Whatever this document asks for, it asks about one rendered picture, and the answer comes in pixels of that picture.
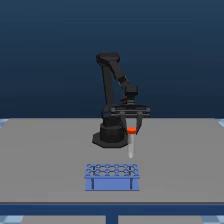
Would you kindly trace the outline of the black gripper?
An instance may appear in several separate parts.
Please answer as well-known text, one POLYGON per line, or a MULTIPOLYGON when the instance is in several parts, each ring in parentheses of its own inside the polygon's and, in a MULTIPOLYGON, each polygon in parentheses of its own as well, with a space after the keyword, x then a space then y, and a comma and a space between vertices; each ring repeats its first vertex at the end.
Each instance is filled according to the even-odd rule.
POLYGON ((140 104, 113 104, 113 105, 106 105, 105 112, 108 113, 110 116, 122 115, 121 122, 125 133, 128 133, 126 117, 135 118, 137 116, 136 118, 136 135, 137 135, 142 126, 143 118, 150 116, 150 107, 148 105, 140 105, 140 104))

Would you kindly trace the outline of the clear orange-capped centrifuge tube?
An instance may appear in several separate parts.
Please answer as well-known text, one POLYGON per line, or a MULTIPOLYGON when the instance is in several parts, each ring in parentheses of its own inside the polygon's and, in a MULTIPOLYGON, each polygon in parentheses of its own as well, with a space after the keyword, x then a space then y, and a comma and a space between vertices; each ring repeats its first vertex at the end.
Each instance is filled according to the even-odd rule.
POLYGON ((130 159, 134 157, 136 128, 129 127, 128 132, 128 156, 130 159))

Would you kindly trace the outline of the blue tube rack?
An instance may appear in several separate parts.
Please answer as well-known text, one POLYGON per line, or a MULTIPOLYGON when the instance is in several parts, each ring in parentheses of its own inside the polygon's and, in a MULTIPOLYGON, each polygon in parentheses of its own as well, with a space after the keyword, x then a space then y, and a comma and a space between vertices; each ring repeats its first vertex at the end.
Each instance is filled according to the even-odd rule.
POLYGON ((87 164, 86 191, 138 191, 137 164, 87 164))

